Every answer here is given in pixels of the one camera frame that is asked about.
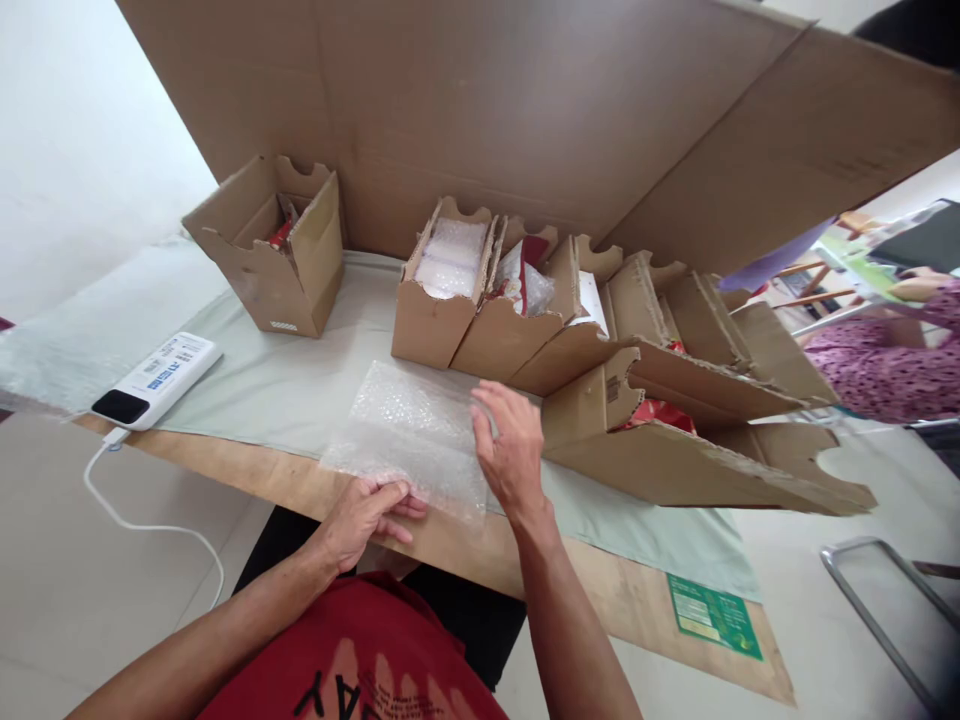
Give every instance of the white cable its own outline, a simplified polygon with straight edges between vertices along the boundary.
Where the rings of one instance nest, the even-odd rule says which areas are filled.
[[[182,532],[187,535],[193,535],[197,540],[203,543],[204,547],[210,551],[210,554],[213,555],[214,561],[217,563],[217,570],[220,572],[220,584],[217,586],[217,595],[213,599],[213,603],[210,605],[210,610],[213,610],[217,603],[220,601],[220,594],[223,592],[223,563],[220,562],[220,556],[217,555],[217,551],[213,548],[213,545],[210,544],[210,541],[207,540],[203,535],[198,533],[196,530],[190,530],[189,528],[177,527],[176,525],[134,525],[133,523],[128,523],[120,514],[114,510],[113,505],[107,502],[106,498],[100,494],[100,491],[93,486],[93,482],[90,480],[90,472],[93,470],[93,466],[97,464],[97,460],[100,459],[100,456],[105,452],[116,452],[123,446],[123,441],[127,439],[130,435],[130,432],[124,430],[123,428],[114,428],[107,434],[103,439],[103,445],[100,446],[100,449],[94,453],[93,457],[90,458],[90,462],[87,463],[87,468],[83,471],[83,484],[87,486],[93,496],[97,499],[103,509],[107,511],[107,514],[113,518],[113,521],[117,523],[120,527],[125,527],[127,530],[165,530],[167,532]]]

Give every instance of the green label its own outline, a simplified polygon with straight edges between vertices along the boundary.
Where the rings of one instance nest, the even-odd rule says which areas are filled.
[[[763,660],[743,600],[670,573],[667,573],[667,581],[680,632]]]

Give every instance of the patterned clothing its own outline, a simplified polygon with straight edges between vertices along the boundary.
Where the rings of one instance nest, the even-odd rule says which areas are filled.
[[[946,322],[936,348],[891,344],[887,323],[853,318],[828,327],[805,348],[843,406],[870,420],[903,424],[960,415],[960,280],[924,310]]]

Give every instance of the floor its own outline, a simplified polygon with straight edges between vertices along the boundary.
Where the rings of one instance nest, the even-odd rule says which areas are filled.
[[[848,430],[855,435],[844,435]],[[858,518],[737,511],[799,710],[615,641],[647,718],[718,706],[741,718],[905,717],[918,709],[892,664],[829,579],[825,543],[878,535],[909,558],[960,564],[960,483],[911,433],[873,423],[839,428],[822,464],[871,486],[880,505]],[[99,439],[69,424],[14,415],[0,424],[0,717],[55,718],[137,655],[202,613],[216,587],[189,537],[115,527],[82,486]],[[137,450],[105,457],[98,487],[134,522],[173,522],[220,549],[233,587],[272,507]],[[882,560],[849,561],[857,588],[917,667],[949,637]],[[942,586],[951,601],[960,587]],[[526,629],[497,697],[514,718],[546,718]]]

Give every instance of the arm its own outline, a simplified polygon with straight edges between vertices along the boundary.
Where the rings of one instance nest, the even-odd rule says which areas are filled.
[[[540,411],[500,383],[473,391],[499,430],[471,408],[477,458],[520,550],[530,635],[553,720],[640,718],[640,708],[613,646],[560,539],[553,505],[540,487]]]
[[[422,517],[405,483],[354,478],[300,550],[215,610],[171,635],[87,698],[68,720],[192,718],[243,666],[357,564],[374,533],[411,542],[384,517]]]

